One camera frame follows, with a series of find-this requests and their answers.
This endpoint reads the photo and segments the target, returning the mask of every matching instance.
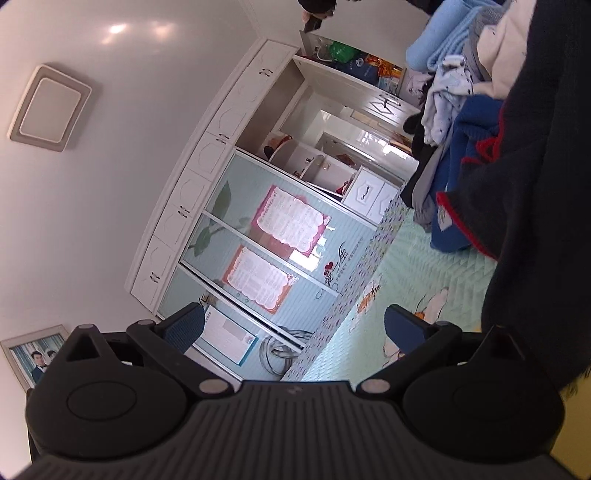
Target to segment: drawer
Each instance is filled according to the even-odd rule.
[[[362,168],[347,190],[343,204],[366,216],[382,190],[384,183],[383,179]]]
[[[382,190],[369,209],[367,217],[374,223],[380,223],[384,213],[388,210],[390,202],[398,196],[400,190],[389,183],[384,183]]]

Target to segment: white baby clothes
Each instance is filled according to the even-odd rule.
[[[437,68],[433,86],[427,92],[424,142],[440,145],[449,127],[462,109],[467,95],[472,95],[472,75],[462,55],[448,55]]]

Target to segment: light blue blanket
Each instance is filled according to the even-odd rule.
[[[461,54],[470,23],[482,7],[493,5],[497,5],[493,0],[444,0],[407,49],[408,66],[419,72],[434,72],[447,55]]]

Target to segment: paper poster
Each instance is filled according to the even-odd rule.
[[[330,216],[273,185],[252,225],[309,257],[329,221]]]
[[[269,313],[276,313],[297,278],[241,245],[222,280]]]
[[[253,334],[212,306],[205,312],[205,327],[200,338],[238,365],[256,342]]]

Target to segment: blue sweater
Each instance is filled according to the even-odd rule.
[[[431,184],[429,195],[435,203],[437,192],[456,188],[462,159],[478,157],[476,143],[499,134],[499,111],[502,104],[501,100],[494,100],[486,95],[475,95],[466,99],[454,122],[450,147],[441,158]],[[441,252],[455,252],[469,245],[470,241],[456,225],[441,231],[436,210],[433,216],[431,247]]]

